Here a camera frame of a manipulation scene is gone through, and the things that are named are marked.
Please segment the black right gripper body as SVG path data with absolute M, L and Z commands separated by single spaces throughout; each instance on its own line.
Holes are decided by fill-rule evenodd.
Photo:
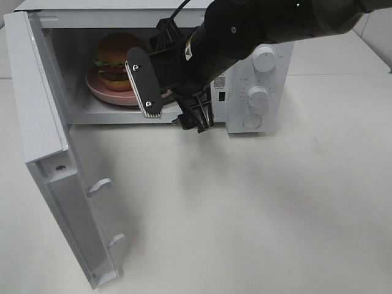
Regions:
M 149 56 L 162 89 L 193 94 L 214 80 L 214 28 L 199 26 L 182 51 L 162 50 Z

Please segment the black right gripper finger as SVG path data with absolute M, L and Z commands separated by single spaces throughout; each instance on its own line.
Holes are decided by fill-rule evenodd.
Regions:
M 187 38 L 190 36 L 189 28 L 177 27 L 175 21 L 170 18 L 160 19 L 156 29 L 158 33 L 149 40 L 152 53 L 174 49 L 180 52 L 184 49 Z
M 174 125 L 182 127 L 183 130 L 197 128 L 198 133 L 214 127 L 210 85 L 206 85 L 201 91 L 191 95 L 174 93 L 173 97 L 182 111 L 173 120 Z

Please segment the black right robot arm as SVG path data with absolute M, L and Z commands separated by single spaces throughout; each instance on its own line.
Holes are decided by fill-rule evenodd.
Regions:
M 344 34 L 390 1 L 213 1 L 189 36 L 173 18 L 161 19 L 149 74 L 154 97 L 170 90 L 183 129 L 213 127 L 210 83 L 263 43 Z

